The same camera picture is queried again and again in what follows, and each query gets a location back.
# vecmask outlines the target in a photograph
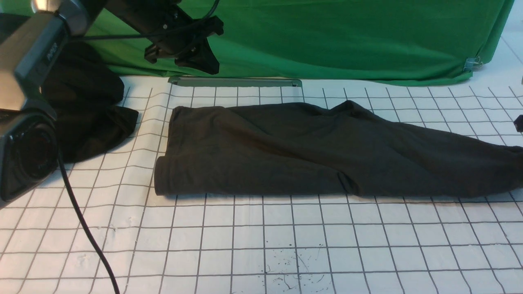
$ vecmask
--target cable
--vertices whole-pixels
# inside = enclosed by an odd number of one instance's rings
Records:
[[[143,38],[149,38],[149,37],[158,37],[158,36],[165,36],[165,35],[171,35],[175,33],[181,33],[184,31],[187,31],[193,27],[197,27],[198,25],[205,22],[207,19],[209,19],[212,14],[216,11],[216,8],[218,7],[218,3],[220,0],[214,0],[214,4],[212,5],[211,9],[207,14],[200,18],[199,20],[193,22],[190,25],[186,25],[180,28],[176,29],[170,29],[165,30],[162,32],[156,32],[156,33],[145,33],[141,35],[107,35],[107,36],[89,36],[89,37],[79,37],[79,38],[72,38],[70,42],[84,42],[84,41],[99,41],[99,40],[124,40],[124,39],[143,39]]]
[[[111,266],[109,265],[109,262],[105,258],[104,253],[96,244],[96,241],[91,234],[91,231],[89,230],[89,227],[87,226],[87,223],[85,222],[84,216],[82,215],[82,212],[80,211],[80,207],[78,206],[78,202],[76,201],[76,198],[74,197],[73,188],[71,188],[71,184],[69,183],[69,179],[67,178],[67,172],[65,171],[64,162],[62,159],[62,152],[58,151],[58,165],[60,167],[60,172],[62,173],[62,178],[64,179],[65,188],[67,189],[67,193],[69,194],[69,198],[71,199],[71,203],[73,204],[74,211],[76,212],[76,215],[78,216],[78,219],[80,221],[80,224],[82,224],[82,228],[84,229],[85,234],[87,235],[87,238],[89,239],[89,242],[95,249],[96,253],[100,257],[101,262],[104,264],[105,269],[107,270],[107,273],[109,274],[109,278],[111,279],[112,287],[115,290],[115,294],[120,294],[120,289],[118,289],[118,284],[116,283],[116,278],[114,273],[112,272]]]

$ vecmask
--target grid paper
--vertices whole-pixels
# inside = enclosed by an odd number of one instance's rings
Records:
[[[122,293],[521,293],[523,190],[474,199],[157,196],[176,106],[346,101],[391,120],[523,146],[521,87],[192,88],[127,80],[136,132],[68,166]],[[110,293],[59,173],[0,210],[2,293]]]

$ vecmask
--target folded black garment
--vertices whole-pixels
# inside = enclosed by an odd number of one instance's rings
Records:
[[[477,197],[523,186],[523,148],[384,120],[347,101],[177,107],[158,195]]]

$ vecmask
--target green screen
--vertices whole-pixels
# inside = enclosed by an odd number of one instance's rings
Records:
[[[209,38],[217,77],[362,79],[400,85],[453,84],[471,77],[467,58],[492,59],[514,0],[222,0],[225,34]],[[193,18],[213,0],[183,0]],[[29,0],[2,0],[30,15]],[[135,33],[103,11],[88,35]],[[173,60],[144,60],[148,40],[91,44],[115,72],[208,76]]]

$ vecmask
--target black fabric pile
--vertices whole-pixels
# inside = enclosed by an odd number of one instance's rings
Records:
[[[347,101],[173,110],[158,195],[477,197],[523,186],[523,148],[390,122]]]
[[[0,43],[29,17],[0,14]],[[86,43],[69,43],[42,85],[56,110],[56,136],[67,163],[103,154],[134,132],[138,112],[115,106],[124,96],[118,75]]]

